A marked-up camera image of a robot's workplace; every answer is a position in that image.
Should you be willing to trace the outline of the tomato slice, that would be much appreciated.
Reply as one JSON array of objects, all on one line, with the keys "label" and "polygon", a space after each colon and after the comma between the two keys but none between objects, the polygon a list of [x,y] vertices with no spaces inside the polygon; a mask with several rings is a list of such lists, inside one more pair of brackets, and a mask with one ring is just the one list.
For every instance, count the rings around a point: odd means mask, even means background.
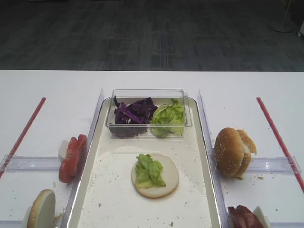
[{"label": "tomato slice", "polygon": [[72,137],[67,147],[65,159],[61,162],[59,169],[59,180],[62,183],[70,183],[77,172],[79,161],[79,143],[77,138]]},{"label": "tomato slice", "polygon": [[70,174],[72,176],[76,175],[77,167],[80,161],[81,153],[87,146],[87,137],[84,134],[80,134],[78,139],[72,137],[70,140],[70,149],[71,149],[71,157],[70,157]]}]

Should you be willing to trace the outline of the green lettuce pile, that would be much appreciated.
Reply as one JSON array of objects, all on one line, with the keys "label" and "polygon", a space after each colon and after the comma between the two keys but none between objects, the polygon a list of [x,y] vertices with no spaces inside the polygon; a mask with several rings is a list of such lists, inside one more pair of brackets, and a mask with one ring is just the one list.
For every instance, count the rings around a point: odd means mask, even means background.
[{"label": "green lettuce pile", "polygon": [[166,138],[170,133],[180,137],[184,131],[185,115],[184,108],[178,100],[172,99],[172,104],[161,105],[153,114],[151,124],[173,124],[172,127],[153,127],[151,132],[154,136]]}]

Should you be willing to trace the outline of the lettuce leaf on bun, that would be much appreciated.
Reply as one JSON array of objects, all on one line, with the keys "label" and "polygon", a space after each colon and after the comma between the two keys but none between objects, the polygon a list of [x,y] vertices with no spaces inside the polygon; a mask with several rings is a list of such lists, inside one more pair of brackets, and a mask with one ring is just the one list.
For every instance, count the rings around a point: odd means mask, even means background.
[{"label": "lettuce leaf on bun", "polygon": [[151,158],[150,154],[139,154],[135,166],[135,185],[139,188],[165,187],[166,183],[161,176],[162,164]]}]

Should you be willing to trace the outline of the white left tomato stand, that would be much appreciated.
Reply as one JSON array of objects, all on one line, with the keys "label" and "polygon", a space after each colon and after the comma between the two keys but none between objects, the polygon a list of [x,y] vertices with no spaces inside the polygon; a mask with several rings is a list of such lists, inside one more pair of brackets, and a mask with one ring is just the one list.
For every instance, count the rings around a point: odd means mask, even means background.
[{"label": "white left tomato stand", "polygon": [[59,158],[60,162],[63,162],[63,160],[66,158],[68,144],[69,144],[69,142],[66,140],[63,140],[61,142],[61,145],[58,149],[58,158]]}]

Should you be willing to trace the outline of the red meat slices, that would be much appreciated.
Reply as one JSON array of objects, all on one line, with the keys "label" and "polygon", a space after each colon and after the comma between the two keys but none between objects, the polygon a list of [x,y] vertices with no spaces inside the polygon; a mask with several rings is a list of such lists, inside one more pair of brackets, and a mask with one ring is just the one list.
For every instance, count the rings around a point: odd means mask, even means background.
[{"label": "red meat slices", "polygon": [[231,228],[263,228],[261,221],[247,207],[238,205],[228,207],[229,223]]}]

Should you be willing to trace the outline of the clear plastic food container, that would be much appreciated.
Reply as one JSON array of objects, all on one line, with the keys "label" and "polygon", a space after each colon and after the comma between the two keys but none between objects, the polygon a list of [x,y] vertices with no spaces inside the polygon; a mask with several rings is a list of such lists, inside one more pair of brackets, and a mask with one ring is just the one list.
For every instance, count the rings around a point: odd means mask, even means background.
[{"label": "clear plastic food container", "polygon": [[[184,108],[185,115],[185,123],[184,123],[184,132],[187,127],[191,127],[192,120],[190,116],[190,105],[187,94],[182,89],[116,89],[112,92],[112,97],[110,99],[109,108],[107,112],[105,125],[109,130],[110,136],[112,133],[110,132],[111,127],[145,127],[147,131],[145,133],[139,134],[133,138],[160,138],[156,137],[152,134],[151,129],[153,127],[173,127],[173,124],[164,125],[164,124],[115,124],[115,115],[114,110],[117,109],[114,103],[114,96],[116,96],[117,101],[119,103],[124,102],[126,105],[130,105],[135,103],[136,101],[143,100],[145,98],[150,97],[155,106],[158,108],[161,105],[170,105],[172,104],[172,99],[176,99]],[[166,138],[178,138],[173,133],[170,133]]]}]

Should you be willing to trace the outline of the shredded purple cabbage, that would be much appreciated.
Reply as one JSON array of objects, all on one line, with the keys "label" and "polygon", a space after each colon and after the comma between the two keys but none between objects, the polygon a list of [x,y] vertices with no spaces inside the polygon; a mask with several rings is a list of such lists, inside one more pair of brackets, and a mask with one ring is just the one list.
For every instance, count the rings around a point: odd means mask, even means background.
[{"label": "shredded purple cabbage", "polygon": [[[117,107],[117,109],[114,110],[115,124],[149,124],[154,112],[158,108],[154,105],[150,97],[126,105],[124,102],[119,103],[116,96],[114,96],[114,103]],[[145,127],[110,128],[112,136],[117,138],[133,138],[146,131],[147,128]]]}]

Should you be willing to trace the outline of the bottom bun slice on tray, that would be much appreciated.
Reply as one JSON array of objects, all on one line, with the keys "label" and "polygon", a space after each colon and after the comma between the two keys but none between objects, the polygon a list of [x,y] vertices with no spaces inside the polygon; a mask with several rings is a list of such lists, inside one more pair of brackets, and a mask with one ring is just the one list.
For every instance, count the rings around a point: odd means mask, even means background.
[{"label": "bottom bun slice on tray", "polygon": [[166,195],[171,194],[179,184],[179,172],[177,167],[175,166],[174,162],[171,160],[170,157],[159,154],[159,153],[152,153],[150,154],[153,160],[159,161],[162,166],[163,170],[161,172],[161,176],[166,183],[165,187],[149,187],[149,188],[139,188],[135,185],[135,166],[137,162],[134,164],[132,171],[131,171],[131,180],[135,189],[142,195],[150,199],[161,198]]}]

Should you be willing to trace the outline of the silver metal tray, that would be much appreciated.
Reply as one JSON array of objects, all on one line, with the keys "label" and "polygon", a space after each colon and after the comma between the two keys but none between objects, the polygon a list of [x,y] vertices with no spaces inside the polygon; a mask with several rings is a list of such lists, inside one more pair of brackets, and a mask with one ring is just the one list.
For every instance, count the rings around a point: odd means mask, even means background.
[{"label": "silver metal tray", "polygon": [[[81,180],[66,208],[67,228],[219,228],[198,106],[189,98],[192,126],[181,138],[111,138],[105,122],[111,99],[99,104],[99,118]],[[169,156],[179,171],[176,190],[149,199],[133,187],[131,170],[139,154]]]}]

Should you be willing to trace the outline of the sesame bun front right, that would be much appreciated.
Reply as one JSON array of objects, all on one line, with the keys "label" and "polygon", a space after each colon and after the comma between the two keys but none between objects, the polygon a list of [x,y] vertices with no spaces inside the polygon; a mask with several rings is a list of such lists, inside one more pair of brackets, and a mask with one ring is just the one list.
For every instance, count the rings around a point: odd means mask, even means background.
[{"label": "sesame bun front right", "polygon": [[232,177],[242,165],[244,145],[239,133],[234,128],[222,129],[215,141],[214,153],[218,170],[227,177]]}]

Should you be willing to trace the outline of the sesame bun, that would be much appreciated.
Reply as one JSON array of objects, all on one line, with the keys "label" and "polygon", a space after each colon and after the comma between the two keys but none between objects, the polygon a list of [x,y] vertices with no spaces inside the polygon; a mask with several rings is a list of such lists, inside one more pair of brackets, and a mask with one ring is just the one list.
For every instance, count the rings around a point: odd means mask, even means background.
[{"label": "sesame bun", "polygon": [[237,132],[239,133],[244,145],[244,158],[242,160],[241,167],[238,169],[238,171],[234,174],[233,177],[243,179],[243,174],[245,173],[251,162],[251,154],[253,153],[256,155],[257,149],[255,143],[244,130],[237,129]]},{"label": "sesame bun", "polygon": [[222,129],[215,141],[214,153],[218,170],[227,177],[232,177],[242,165],[244,145],[239,133],[234,128]]}]

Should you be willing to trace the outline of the sesame bun rear right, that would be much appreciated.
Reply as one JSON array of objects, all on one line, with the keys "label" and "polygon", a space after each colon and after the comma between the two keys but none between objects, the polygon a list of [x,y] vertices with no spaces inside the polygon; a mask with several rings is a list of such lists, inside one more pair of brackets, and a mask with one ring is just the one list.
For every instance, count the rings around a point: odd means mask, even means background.
[{"label": "sesame bun rear right", "polygon": [[244,130],[237,129],[237,132],[239,133],[244,145],[244,158],[242,160],[241,167],[238,169],[238,171],[234,174],[233,177],[243,179],[243,174],[245,173],[251,162],[251,154],[253,153],[256,155],[257,149],[255,143]]}]

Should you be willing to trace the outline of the right clear long divider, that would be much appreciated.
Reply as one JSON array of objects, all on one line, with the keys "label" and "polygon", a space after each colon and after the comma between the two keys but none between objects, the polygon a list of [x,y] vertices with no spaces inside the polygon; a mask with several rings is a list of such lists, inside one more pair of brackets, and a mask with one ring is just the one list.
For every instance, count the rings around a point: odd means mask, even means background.
[{"label": "right clear long divider", "polygon": [[207,154],[209,173],[212,181],[213,196],[216,202],[216,209],[217,209],[216,221],[218,221],[220,228],[229,228],[230,227],[229,216],[227,213],[227,207],[225,204],[225,199],[221,186],[221,175],[219,174],[216,168],[216,158],[214,155],[212,140],[210,138],[208,118],[206,115],[205,104],[200,90],[198,91],[197,102],[199,107],[201,128],[202,128],[205,149]]}]

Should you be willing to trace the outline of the clear long divider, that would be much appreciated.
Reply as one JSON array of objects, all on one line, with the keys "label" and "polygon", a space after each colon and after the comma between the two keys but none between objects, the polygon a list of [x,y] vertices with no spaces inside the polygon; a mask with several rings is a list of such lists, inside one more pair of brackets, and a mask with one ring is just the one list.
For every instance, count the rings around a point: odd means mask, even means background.
[{"label": "clear long divider", "polygon": [[79,192],[79,186],[80,186],[80,182],[84,173],[84,169],[86,166],[86,161],[87,161],[87,157],[89,154],[89,150],[91,147],[91,143],[92,143],[92,139],[95,133],[95,129],[96,129],[96,125],[98,123],[98,118],[100,115],[100,110],[102,107],[102,102],[104,100],[104,91],[103,89],[101,89],[97,104],[96,104],[96,108],[95,108],[95,112],[94,112],[94,116],[92,119],[92,123],[88,132],[88,136],[87,136],[87,145],[85,147],[85,149],[82,152],[81,155],[81,159],[79,162],[79,166],[78,166],[78,171],[77,171],[77,175],[73,180],[73,185],[72,185],[72,189],[67,201],[67,205],[66,205],[66,210],[64,212],[64,215],[62,217],[62,219],[60,220],[60,222],[58,223],[58,227],[59,228],[68,228],[70,225],[70,220],[71,220],[71,216],[72,216],[72,212],[73,209],[75,208],[75,203],[76,203],[76,197],[77,194]]},{"label": "clear long divider", "polygon": [[218,221],[220,228],[229,228],[230,227],[229,216],[227,213],[227,207],[225,204],[225,199],[221,186],[221,175],[219,174],[216,168],[216,158],[214,155],[212,140],[210,138],[208,118],[206,115],[205,104],[200,90],[198,91],[197,102],[199,107],[201,128],[202,128],[205,149],[207,154],[209,173],[212,181],[213,196],[216,202],[216,209],[217,209],[216,221]]}]

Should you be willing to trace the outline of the right clear cross divider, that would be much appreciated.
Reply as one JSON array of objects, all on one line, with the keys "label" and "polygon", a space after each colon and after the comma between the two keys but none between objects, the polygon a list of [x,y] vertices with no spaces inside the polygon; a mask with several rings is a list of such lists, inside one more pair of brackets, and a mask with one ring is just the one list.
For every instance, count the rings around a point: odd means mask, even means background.
[{"label": "right clear cross divider", "polygon": [[254,173],[283,173],[301,174],[295,157],[252,158],[246,172]]}]

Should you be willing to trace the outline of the clear cross divider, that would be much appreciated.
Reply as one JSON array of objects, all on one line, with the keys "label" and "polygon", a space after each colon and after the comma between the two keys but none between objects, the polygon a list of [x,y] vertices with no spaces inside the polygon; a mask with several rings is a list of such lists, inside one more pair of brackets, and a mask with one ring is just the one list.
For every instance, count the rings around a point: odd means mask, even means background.
[{"label": "clear cross divider", "polygon": [[301,174],[295,157],[252,158],[246,172],[254,173],[283,173]]},{"label": "clear cross divider", "polygon": [[0,171],[58,171],[58,157],[26,157],[6,155],[0,163]]}]

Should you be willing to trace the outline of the left clear long divider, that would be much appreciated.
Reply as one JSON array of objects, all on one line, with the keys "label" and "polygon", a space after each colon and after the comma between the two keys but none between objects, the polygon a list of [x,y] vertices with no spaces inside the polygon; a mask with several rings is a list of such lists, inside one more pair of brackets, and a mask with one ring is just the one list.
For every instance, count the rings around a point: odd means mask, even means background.
[{"label": "left clear long divider", "polygon": [[58,227],[59,228],[68,228],[70,225],[70,220],[71,220],[71,216],[72,216],[72,212],[73,209],[75,208],[75,203],[76,203],[76,197],[77,194],[79,192],[79,186],[80,186],[80,182],[84,173],[84,169],[86,166],[86,161],[87,161],[87,157],[89,154],[89,150],[91,147],[91,143],[92,143],[92,139],[95,133],[95,129],[96,129],[96,125],[98,123],[98,118],[100,115],[100,110],[102,107],[102,102],[104,100],[104,91],[103,89],[101,89],[97,104],[96,104],[96,108],[95,108],[95,112],[94,112],[94,116],[92,119],[92,123],[88,132],[88,136],[87,136],[87,145],[85,147],[85,149],[82,152],[81,155],[81,159],[79,162],[79,166],[78,166],[78,171],[77,171],[77,175],[73,180],[73,185],[72,185],[72,189],[67,201],[67,205],[66,205],[66,210],[64,212],[64,215],[62,217],[62,219],[60,220],[60,222],[58,223]]}]

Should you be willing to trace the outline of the white lower right stand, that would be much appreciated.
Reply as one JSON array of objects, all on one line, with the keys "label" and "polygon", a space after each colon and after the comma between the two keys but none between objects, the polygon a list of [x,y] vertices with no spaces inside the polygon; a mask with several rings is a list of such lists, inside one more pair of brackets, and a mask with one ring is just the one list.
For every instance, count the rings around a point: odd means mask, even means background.
[{"label": "white lower right stand", "polygon": [[253,214],[258,218],[258,220],[261,222],[261,224],[263,225],[264,228],[271,228],[271,224],[270,224],[267,216],[264,215],[260,206],[257,206],[254,209]]}]

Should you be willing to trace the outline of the left red tape strip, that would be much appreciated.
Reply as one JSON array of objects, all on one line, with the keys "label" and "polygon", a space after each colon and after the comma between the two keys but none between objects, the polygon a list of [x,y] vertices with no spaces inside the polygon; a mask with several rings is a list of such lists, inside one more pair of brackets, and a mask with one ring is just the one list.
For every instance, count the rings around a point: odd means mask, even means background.
[{"label": "left red tape strip", "polygon": [[0,177],[3,176],[3,174],[5,172],[5,168],[7,167],[9,162],[11,161],[11,159],[14,156],[17,149],[19,148],[22,140],[24,139],[24,137],[27,134],[29,128],[31,127],[32,123],[34,122],[35,118],[37,117],[37,115],[38,115],[39,111],[41,110],[43,104],[45,103],[46,99],[47,99],[46,97],[41,98],[39,104],[37,105],[35,111],[31,115],[30,119],[28,120],[26,126],[22,130],[20,136],[18,137],[17,141],[15,142],[14,146],[12,147],[10,153],[3,158],[2,162],[1,162],[1,166],[0,166]]}]

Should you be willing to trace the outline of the red tape strip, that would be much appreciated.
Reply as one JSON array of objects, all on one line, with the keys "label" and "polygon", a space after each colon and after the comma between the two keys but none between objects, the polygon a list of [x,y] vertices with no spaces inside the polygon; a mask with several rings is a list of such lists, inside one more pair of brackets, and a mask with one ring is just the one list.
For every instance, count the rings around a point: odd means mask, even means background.
[{"label": "red tape strip", "polygon": [[285,157],[288,159],[288,162],[289,162],[289,164],[290,164],[290,166],[293,170],[293,173],[294,173],[294,175],[297,179],[298,184],[300,185],[302,191],[304,191],[304,180],[303,180],[303,178],[300,174],[300,169],[297,168],[297,166],[296,166],[295,159],[293,159],[291,154],[289,153],[289,151],[288,151],[288,149],[287,149],[279,131],[277,130],[269,112],[267,111],[267,108],[264,105],[262,99],[260,97],[257,97],[256,100],[257,100],[261,110],[263,111],[263,114],[264,114],[265,118],[267,119],[267,121],[268,121],[268,123],[269,123],[269,125],[270,125],[270,127],[271,127],[271,129],[272,129],[272,131],[273,131],[273,133],[274,133],[274,135],[275,135],[283,153],[284,153],[284,155],[285,155]]},{"label": "red tape strip", "polygon": [[3,174],[5,172],[5,168],[7,167],[9,162],[11,161],[11,159],[14,156],[17,149],[19,148],[22,140],[24,139],[24,137],[27,134],[29,128],[31,127],[32,123],[34,122],[35,118],[37,117],[37,115],[38,115],[39,111],[41,110],[43,104],[45,103],[46,99],[47,99],[46,97],[41,98],[39,104],[37,105],[35,111],[31,115],[30,119],[28,120],[26,126],[22,130],[20,136],[18,137],[17,141],[15,142],[14,146],[12,147],[10,153],[3,158],[2,162],[1,162],[1,166],[0,166],[0,177],[3,176]]}]

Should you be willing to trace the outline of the bun half lower left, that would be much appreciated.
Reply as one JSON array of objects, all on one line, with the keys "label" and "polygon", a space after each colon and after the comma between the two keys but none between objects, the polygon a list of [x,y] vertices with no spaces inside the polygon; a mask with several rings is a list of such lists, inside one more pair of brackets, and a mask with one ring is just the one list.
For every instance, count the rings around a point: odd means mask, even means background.
[{"label": "bun half lower left", "polygon": [[51,189],[42,190],[34,200],[28,220],[28,228],[51,228],[55,218],[55,193]]}]

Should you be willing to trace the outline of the left clear cross divider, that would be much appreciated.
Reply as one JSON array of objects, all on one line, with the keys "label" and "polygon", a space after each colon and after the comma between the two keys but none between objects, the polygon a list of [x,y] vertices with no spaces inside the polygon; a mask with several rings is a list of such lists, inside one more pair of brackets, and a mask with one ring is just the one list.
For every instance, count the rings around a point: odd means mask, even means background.
[{"label": "left clear cross divider", "polygon": [[26,157],[6,155],[0,163],[0,171],[58,171],[58,157]]}]

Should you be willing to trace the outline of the right red tape strip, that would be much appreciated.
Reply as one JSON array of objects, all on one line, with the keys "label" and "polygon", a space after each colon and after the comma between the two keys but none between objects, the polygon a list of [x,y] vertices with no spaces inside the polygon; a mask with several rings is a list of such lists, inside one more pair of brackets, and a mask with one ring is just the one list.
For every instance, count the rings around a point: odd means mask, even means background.
[{"label": "right red tape strip", "polygon": [[297,179],[298,184],[300,185],[302,191],[304,191],[304,180],[303,180],[303,178],[300,174],[300,169],[297,168],[297,166],[296,166],[295,159],[293,159],[291,154],[289,153],[289,151],[288,151],[288,149],[287,149],[279,131],[277,130],[269,112],[267,111],[267,108],[264,105],[262,99],[260,97],[257,97],[256,100],[257,100],[261,110],[263,111],[263,114],[264,114],[265,118],[267,119],[267,121],[268,121],[268,123],[269,123],[269,125],[270,125],[270,127],[271,127],[271,129],[272,129],[272,131],[273,131],[273,133],[274,133],[274,135],[275,135],[283,153],[284,153],[284,155],[285,155],[285,157],[288,159],[288,162],[289,162],[289,164],[290,164],[290,166],[293,170],[293,173],[294,173],[294,175]]}]

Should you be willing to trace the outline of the white lower left stand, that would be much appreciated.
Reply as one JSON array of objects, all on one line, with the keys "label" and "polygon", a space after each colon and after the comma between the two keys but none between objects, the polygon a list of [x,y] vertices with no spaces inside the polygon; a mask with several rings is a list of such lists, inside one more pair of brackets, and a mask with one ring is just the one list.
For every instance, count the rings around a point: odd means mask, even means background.
[{"label": "white lower left stand", "polygon": [[21,228],[27,228],[28,227],[28,219],[29,219],[29,215],[30,215],[30,212],[31,212],[31,206],[27,208],[26,212],[25,212],[25,215],[24,215],[24,218],[23,218],[23,221],[22,221],[22,224],[21,224]]}]

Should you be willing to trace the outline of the white floor stand base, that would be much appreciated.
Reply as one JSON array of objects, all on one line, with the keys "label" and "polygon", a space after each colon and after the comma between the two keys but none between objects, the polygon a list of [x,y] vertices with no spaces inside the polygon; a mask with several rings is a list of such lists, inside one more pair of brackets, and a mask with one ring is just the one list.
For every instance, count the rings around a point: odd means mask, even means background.
[{"label": "white floor stand base", "polygon": [[292,0],[286,0],[285,4],[285,12],[282,20],[278,22],[273,22],[272,24],[268,25],[268,28],[272,31],[279,32],[279,33],[291,33],[294,31],[294,26],[290,19],[288,19],[289,9],[291,6]]}]

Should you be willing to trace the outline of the white caster wheel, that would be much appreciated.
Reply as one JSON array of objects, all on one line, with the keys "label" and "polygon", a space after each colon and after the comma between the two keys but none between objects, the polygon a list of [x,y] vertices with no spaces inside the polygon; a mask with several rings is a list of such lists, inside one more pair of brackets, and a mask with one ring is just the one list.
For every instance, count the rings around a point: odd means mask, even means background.
[{"label": "white caster wheel", "polygon": [[298,37],[303,37],[304,35],[301,32],[297,32]]}]

